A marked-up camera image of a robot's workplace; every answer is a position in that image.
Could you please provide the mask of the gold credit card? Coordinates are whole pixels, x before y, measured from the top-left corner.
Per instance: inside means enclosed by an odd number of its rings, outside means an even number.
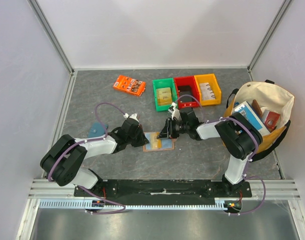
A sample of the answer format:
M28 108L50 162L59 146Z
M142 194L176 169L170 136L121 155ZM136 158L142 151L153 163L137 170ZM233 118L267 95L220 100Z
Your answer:
M159 132L151 132L149 135L150 149L158 150L162 147L161 139L158 138Z

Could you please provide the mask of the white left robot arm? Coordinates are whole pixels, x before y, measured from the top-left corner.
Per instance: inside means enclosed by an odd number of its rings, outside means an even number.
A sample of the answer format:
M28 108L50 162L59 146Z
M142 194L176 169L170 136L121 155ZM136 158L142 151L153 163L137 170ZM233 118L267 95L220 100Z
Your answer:
M68 184L82 186L95 197L103 190L101 178L92 170L82 167L83 161L99 155L118 153L127 145L136 148L148 143L137 115L133 114L120 127L105 132L100 137L61 136L41 159L40 167L47 173L50 182L55 182L60 187Z

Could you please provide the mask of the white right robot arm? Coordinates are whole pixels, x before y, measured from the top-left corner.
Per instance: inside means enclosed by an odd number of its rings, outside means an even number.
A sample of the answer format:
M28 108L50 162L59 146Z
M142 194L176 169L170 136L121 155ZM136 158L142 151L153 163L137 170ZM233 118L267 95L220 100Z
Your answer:
M244 171L248 161L263 141L259 131L239 112L215 121L201 122L191 107L180 110L171 107L158 139L177 139L187 134L196 141L220 138L230 153L228 168L222 176L221 190L233 197L245 181Z

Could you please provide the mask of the gold cards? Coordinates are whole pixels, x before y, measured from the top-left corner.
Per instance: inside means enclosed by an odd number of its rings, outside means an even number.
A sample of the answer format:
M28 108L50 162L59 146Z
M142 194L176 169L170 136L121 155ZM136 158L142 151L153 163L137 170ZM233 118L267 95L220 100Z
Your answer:
M159 106L170 105L173 102L172 91L170 87L158 88L156 90L157 104Z

